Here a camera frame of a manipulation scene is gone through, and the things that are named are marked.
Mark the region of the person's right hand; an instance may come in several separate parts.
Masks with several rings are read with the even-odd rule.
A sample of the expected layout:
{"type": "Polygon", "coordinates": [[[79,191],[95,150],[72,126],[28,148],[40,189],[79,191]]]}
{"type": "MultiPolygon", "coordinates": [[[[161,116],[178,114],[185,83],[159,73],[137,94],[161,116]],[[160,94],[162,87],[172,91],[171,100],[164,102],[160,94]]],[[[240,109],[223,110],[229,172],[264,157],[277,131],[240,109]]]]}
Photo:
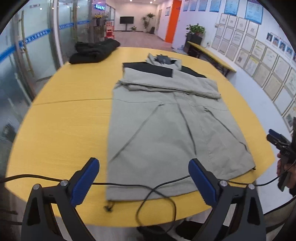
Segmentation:
{"type": "Polygon", "coordinates": [[[296,192],[296,187],[295,187],[295,184],[296,184],[296,170],[295,170],[295,165],[293,165],[292,167],[291,164],[285,164],[283,165],[281,163],[281,154],[278,153],[277,154],[277,157],[279,158],[278,162],[277,162],[277,175],[279,176],[281,174],[281,168],[284,168],[284,170],[287,170],[289,171],[290,173],[290,179],[287,183],[287,188],[289,189],[289,193],[294,197],[295,196],[295,192],[296,192]]]}

